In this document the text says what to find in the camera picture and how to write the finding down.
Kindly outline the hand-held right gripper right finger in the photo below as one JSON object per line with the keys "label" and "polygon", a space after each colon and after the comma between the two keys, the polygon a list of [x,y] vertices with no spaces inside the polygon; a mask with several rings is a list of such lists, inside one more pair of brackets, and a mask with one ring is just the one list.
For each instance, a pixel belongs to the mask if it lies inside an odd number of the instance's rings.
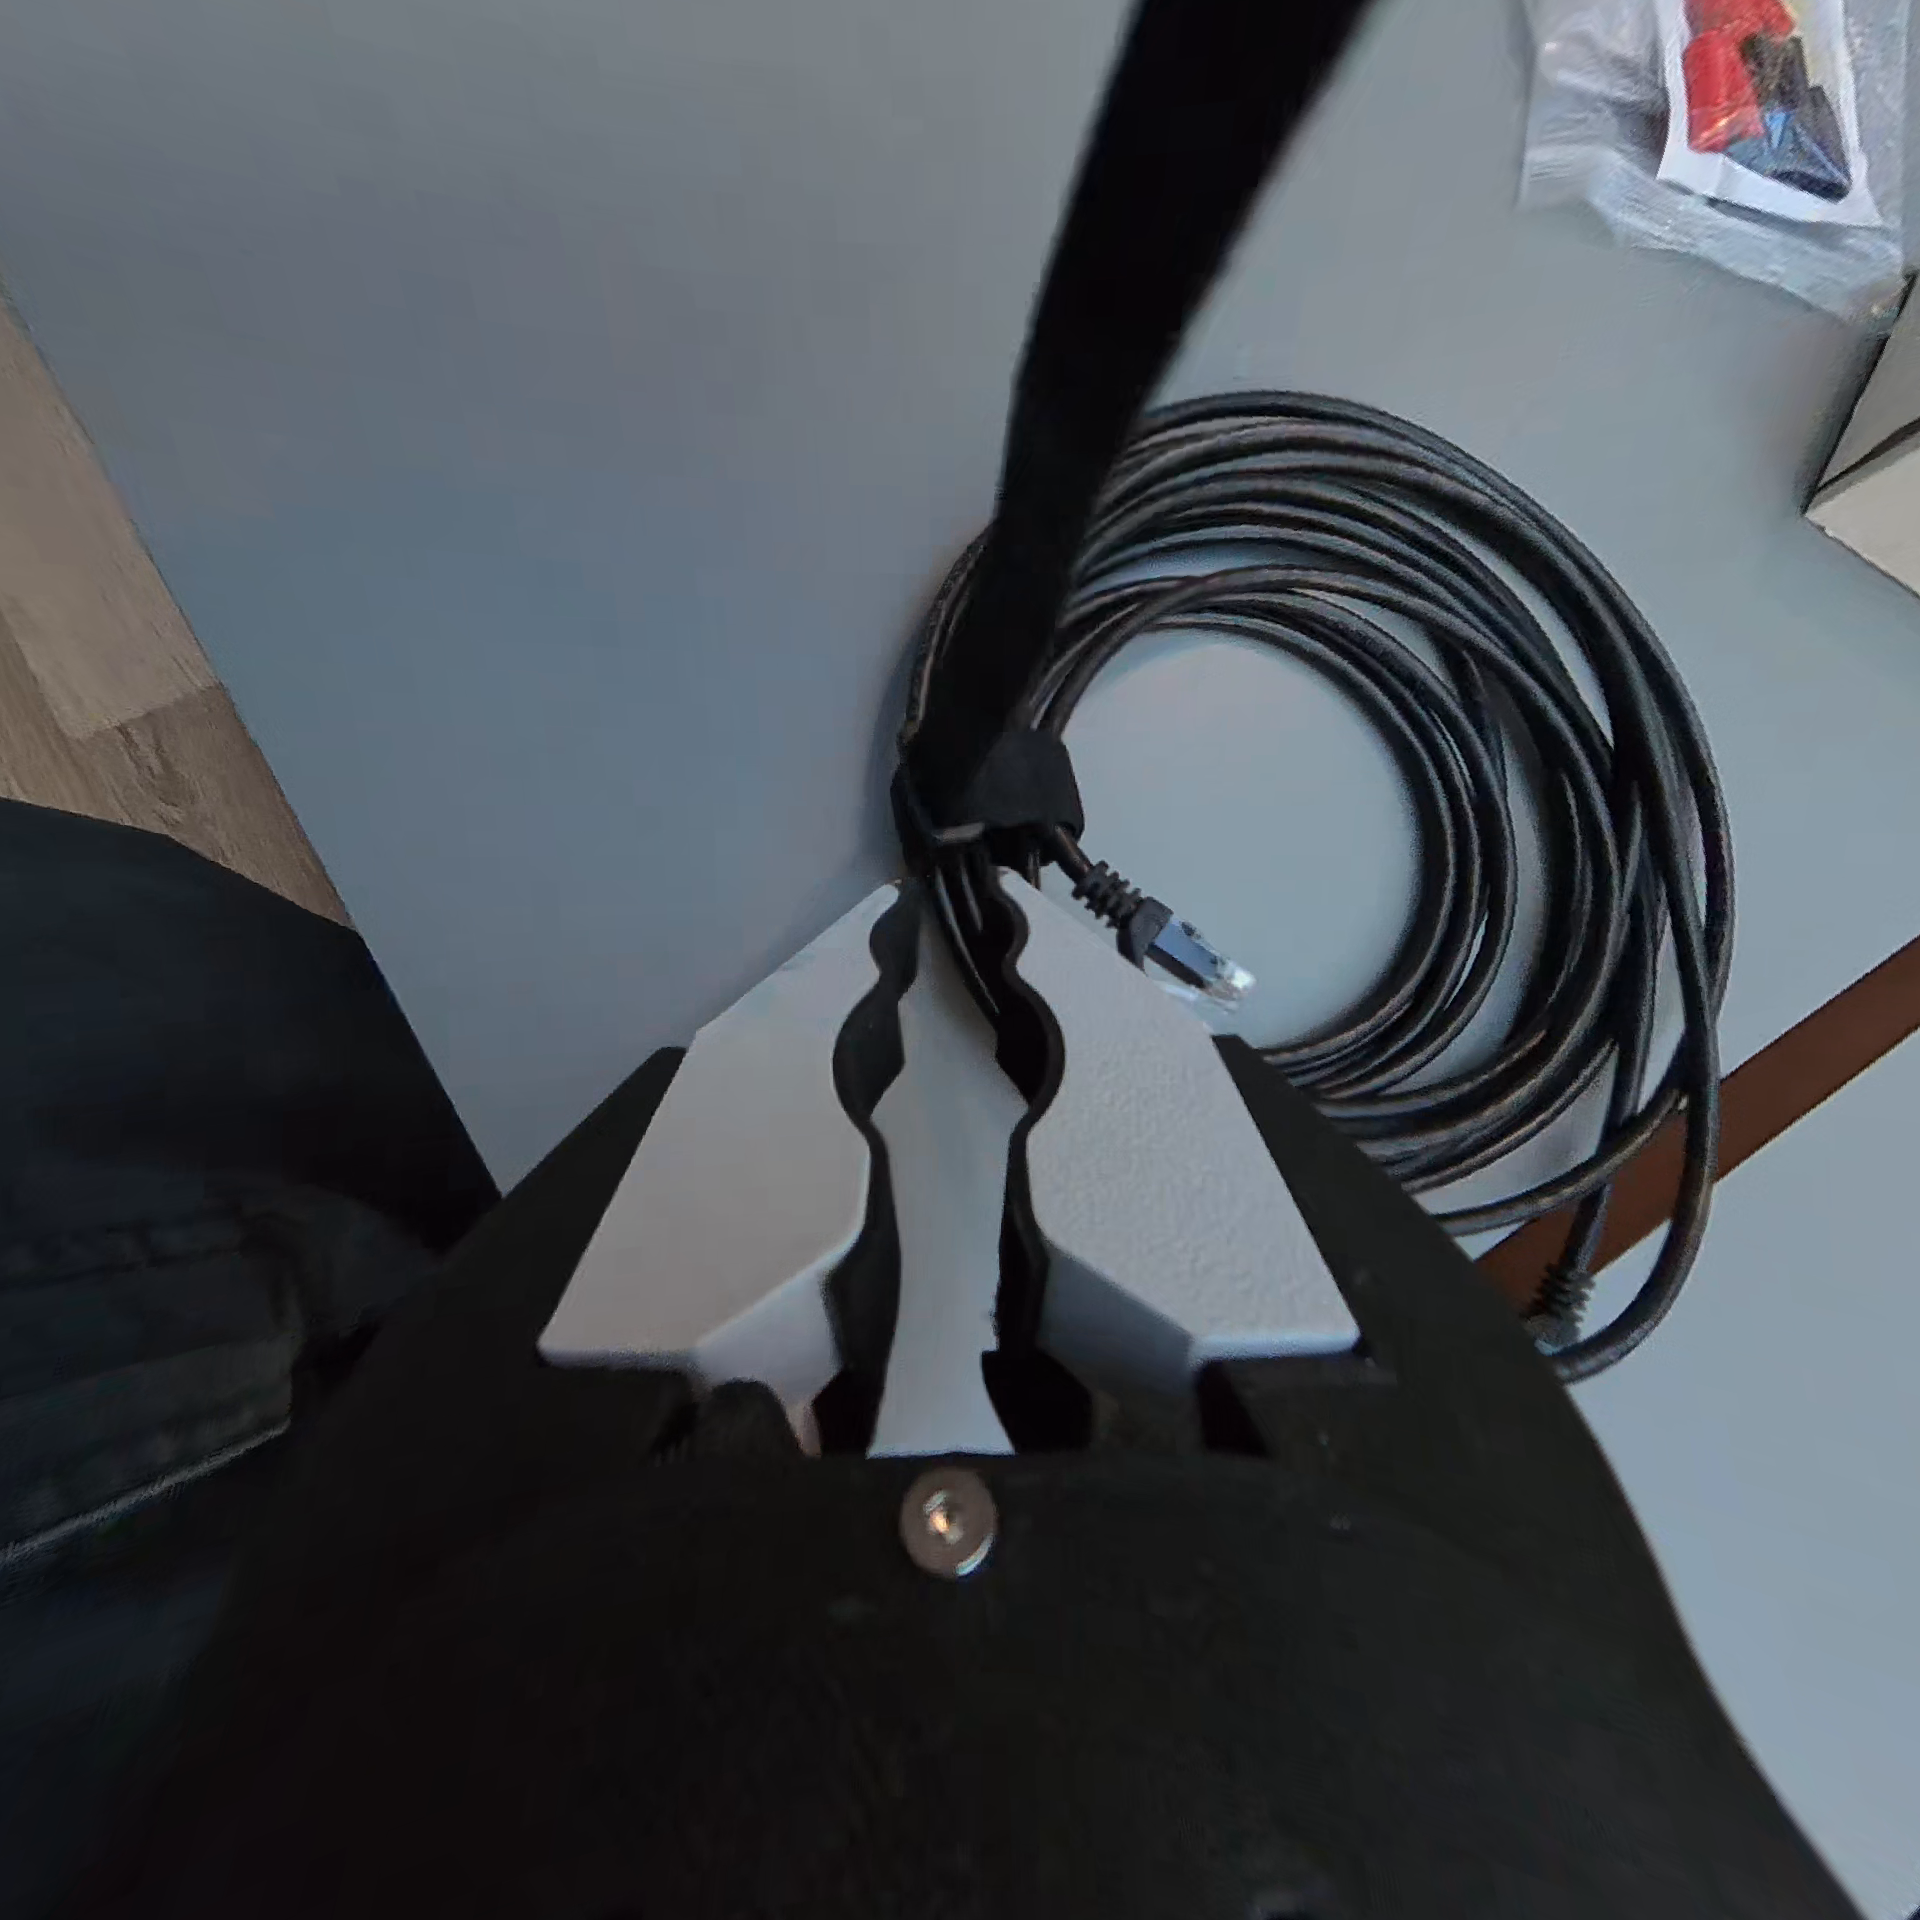
{"label": "hand-held right gripper right finger", "polygon": [[1180,1449],[1216,1368],[1340,1374],[1362,1331],[1208,1028],[1029,881],[983,899],[1020,1099],[983,1353],[1011,1449]]}

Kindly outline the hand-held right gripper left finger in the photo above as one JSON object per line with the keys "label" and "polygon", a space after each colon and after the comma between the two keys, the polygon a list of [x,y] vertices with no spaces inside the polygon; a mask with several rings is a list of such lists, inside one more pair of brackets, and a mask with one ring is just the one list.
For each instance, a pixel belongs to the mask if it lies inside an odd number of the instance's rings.
{"label": "hand-held right gripper left finger", "polygon": [[560,1368],[756,1381],[869,1453],[898,1323],[877,1101],[904,1066],[920,893],[880,883],[684,1048],[541,1331]]}

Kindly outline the grey desk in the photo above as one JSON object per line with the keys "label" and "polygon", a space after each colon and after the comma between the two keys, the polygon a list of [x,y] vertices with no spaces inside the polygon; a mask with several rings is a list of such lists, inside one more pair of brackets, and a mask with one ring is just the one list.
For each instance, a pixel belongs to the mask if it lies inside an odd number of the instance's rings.
{"label": "grey desk", "polygon": [[[487,1165],[84,1917],[1858,1917],[1722,1699],[1916,1546],[1882,321],[1514,224],[1510,2],[6,2],[3,268]],[[990,874],[1362,1353],[1014,1452]],[[699,1028],[920,893],[869,1453],[541,1356]]]}

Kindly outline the person's dark clothing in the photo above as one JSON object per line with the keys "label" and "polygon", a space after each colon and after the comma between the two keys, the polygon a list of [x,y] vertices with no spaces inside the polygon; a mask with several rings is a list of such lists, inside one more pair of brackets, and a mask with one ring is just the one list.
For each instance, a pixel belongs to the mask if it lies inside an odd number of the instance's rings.
{"label": "person's dark clothing", "polygon": [[498,1186],[368,944],[3,804],[3,1914],[53,1914],[299,1428]]}

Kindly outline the white cardboard box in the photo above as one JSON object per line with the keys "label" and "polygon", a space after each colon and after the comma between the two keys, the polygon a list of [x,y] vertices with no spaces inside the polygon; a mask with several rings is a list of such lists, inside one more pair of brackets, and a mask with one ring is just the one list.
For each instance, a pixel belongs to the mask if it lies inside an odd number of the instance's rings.
{"label": "white cardboard box", "polygon": [[1804,517],[1916,595],[1916,277],[1908,281]]}

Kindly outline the small clear bag red parts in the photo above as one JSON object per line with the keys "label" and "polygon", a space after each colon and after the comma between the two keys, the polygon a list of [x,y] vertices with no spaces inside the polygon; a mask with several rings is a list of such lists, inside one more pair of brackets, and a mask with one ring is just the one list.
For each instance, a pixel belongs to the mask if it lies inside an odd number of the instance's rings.
{"label": "small clear bag red parts", "polygon": [[1526,2],[1522,208],[1844,321],[1908,288],[1908,2]]}

